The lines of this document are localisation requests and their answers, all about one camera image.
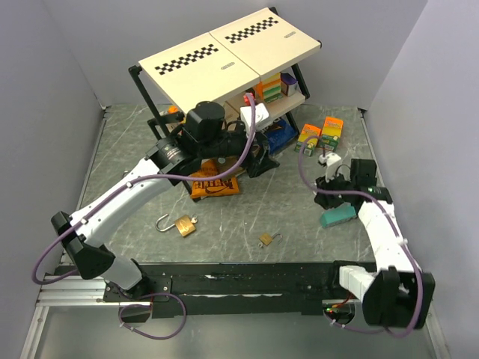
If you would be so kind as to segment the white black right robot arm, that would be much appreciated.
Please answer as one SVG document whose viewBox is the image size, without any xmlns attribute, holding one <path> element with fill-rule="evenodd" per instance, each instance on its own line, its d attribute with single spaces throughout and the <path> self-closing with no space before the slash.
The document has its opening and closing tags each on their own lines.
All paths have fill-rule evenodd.
<svg viewBox="0 0 479 359">
<path fill-rule="evenodd" d="M 430 273 L 420 269 L 402 236 L 387 188 L 377 184 L 376 162 L 352 159 L 347 168 L 336 153 L 321 155 L 324 176 L 317 178 L 314 201 L 324 209 L 322 227 L 357 218 L 366 230 L 376 270 L 359 264 L 340 264 L 327 279 L 328 292 L 343 298 L 352 294 L 362 305 L 366 323 L 406 334 L 424 327 L 436 286 Z"/>
</svg>

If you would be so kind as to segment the small brass padlock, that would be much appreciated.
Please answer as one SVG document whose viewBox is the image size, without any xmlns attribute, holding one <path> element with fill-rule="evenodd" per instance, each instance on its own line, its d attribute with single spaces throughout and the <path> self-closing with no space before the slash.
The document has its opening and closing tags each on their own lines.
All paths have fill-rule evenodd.
<svg viewBox="0 0 479 359">
<path fill-rule="evenodd" d="M 283 240 L 283 236 L 280 233 L 276 233 L 274 235 L 269 235 L 268 233 L 264 233 L 261 236 L 259 236 L 258 246 L 260 248 L 264 248 L 272 244 L 274 241 L 277 241 L 278 243 L 280 243 L 282 240 Z"/>
</svg>

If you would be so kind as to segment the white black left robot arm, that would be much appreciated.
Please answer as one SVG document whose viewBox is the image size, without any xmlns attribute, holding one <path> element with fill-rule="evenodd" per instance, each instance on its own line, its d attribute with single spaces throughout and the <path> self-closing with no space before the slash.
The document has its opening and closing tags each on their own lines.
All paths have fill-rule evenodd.
<svg viewBox="0 0 479 359">
<path fill-rule="evenodd" d="M 238 165 L 245 164 L 256 131 L 270 115 L 263 103 L 252 102 L 240 109 L 239 129 L 229 131 L 223 106 L 203 101 L 184 120 L 93 203 L 71 215 L 58 212 L 52 217 L 61 245 L 83 279 L 102 277 L 130 300 L 145 297 L 151 284 L 140 265 L 106 247 L 113 232 L 154 197 L 179 182 L 192 181 L 203 160 L 236 156 Z"/>
</svg>

